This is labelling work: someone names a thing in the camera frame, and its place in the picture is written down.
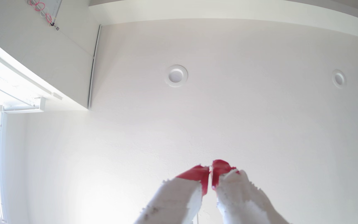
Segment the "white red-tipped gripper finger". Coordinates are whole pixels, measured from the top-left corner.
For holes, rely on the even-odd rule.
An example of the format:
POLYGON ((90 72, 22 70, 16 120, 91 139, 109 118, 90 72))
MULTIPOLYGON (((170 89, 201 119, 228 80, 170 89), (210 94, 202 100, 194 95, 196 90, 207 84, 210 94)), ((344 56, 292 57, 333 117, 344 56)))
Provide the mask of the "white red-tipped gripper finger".
POLYGON ((208 190, 210 168, 197 165, 164 181, 135 224, 192 224, 208 190))
POLYGON ((224 160, 212 162, 212 189, 224 224, 288 224, 246 172, 224 160))

